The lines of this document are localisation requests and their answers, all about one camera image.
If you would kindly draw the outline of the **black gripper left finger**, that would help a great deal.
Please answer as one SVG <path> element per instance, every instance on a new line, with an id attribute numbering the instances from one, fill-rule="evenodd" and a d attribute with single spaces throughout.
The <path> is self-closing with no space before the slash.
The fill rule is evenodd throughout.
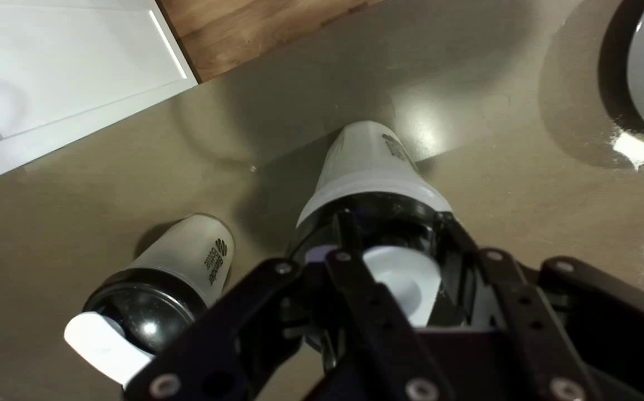
<path id="1" fill-rule="evenodd" d="M 447 380 L 365 254 L 439 255 L 444 215 L 339 206 L 306 221 L 284 257 L 258 263 L 123 389 L 125 401 L 253 401 L 309 342 L 326 376 L 306 401 L 439 401 Z"/>

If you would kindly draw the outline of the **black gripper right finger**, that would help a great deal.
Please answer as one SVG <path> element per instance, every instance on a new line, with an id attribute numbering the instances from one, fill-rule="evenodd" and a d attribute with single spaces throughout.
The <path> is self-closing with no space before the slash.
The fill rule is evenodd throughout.
<path id="1" fill-rule="evenodd" d="M 478 247 L 457 218 L 435 222 L 441 321 L 506 340 L 531 396 L 644 401 L 644 292 L 572 255 L 531 270 Z"/>

